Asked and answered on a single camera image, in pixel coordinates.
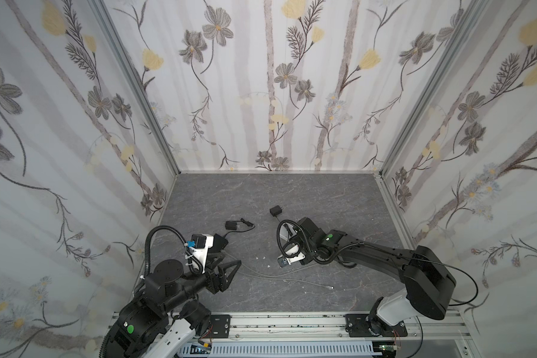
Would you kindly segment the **black network switch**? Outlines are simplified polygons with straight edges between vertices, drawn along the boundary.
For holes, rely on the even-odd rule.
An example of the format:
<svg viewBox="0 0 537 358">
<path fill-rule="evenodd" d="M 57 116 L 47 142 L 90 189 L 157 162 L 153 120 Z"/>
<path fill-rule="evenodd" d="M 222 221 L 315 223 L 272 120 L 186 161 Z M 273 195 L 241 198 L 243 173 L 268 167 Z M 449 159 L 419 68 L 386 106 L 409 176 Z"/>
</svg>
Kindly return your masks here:
<svg viewBox="0 0 537 358">
<path fill-rule="evenodd" d="M 219 234 L 213 235 L 213 246 L 209 249 L 212 254 L 221 253 L 228 245 L 228 240 Z"/>
</svg>

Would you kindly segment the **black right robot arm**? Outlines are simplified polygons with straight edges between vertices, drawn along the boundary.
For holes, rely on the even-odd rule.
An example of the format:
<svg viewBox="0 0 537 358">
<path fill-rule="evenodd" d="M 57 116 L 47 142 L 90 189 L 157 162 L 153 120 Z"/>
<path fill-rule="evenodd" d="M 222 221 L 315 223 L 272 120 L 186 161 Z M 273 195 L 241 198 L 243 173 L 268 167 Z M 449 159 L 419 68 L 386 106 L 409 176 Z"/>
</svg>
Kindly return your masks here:
<svg viewBox="0 0 537 358">
<path fill-rule="evenodd" d="M 283 219 L 277 227 L 278 262 L 328 265 L 338 263 L 347 269 L 365 266 L 403 284 L 389 297 L 380 297 L 361 320 L 349 319 L 346 331 L 360 337 L 404 337 L 407 319 L 425 317 L 443 320 L 453 301 L 456 279 L 454 267 L 444 264 L 425 247 L 398 249 L 358 239 L 344 231 L 328 232 L 308 218 L 298 222 Z"/>
</svg>

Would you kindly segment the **black power adapter with cable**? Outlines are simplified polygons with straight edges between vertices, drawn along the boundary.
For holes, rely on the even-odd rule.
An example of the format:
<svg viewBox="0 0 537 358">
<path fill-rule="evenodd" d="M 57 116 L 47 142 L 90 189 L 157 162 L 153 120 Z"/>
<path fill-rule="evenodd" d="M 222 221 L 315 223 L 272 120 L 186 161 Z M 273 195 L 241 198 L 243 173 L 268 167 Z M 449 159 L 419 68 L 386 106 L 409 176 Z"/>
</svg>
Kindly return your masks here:
<svg viewBox="0 0 537 358">
<path fill-rule="evenodd" d="M 229 220 L 225 222 L 225 230 L 227 234 L 244 233 L 252 231 L 256 228 L 256 225 L 246 219 Z"/>
</svg>

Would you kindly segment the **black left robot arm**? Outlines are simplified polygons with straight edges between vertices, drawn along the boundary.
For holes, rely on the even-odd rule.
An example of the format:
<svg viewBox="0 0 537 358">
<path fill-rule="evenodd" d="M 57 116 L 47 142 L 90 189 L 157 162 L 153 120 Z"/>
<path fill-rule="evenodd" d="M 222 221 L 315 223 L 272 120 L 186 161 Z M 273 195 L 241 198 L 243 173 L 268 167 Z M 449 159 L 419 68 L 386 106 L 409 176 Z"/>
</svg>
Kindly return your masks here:
<svg viewBox="0 0 537 358">
<path fill-rule="evenodd" d="M 152 239 L 159 231 L 173 233 L 184 260 L 151 264 Z M 100 357 L 175 357 L 192 338 L 213 338 L 216 322 L 199 300 L 206 289 L 226 291 L 242 263 L 225 263 L 228 240 L 219 234 L 194 234 L 190 240 L 172 226 L 158 225 L 147 234 L 145 265 L 132 300 L 104 337 Z"/>
</svg>

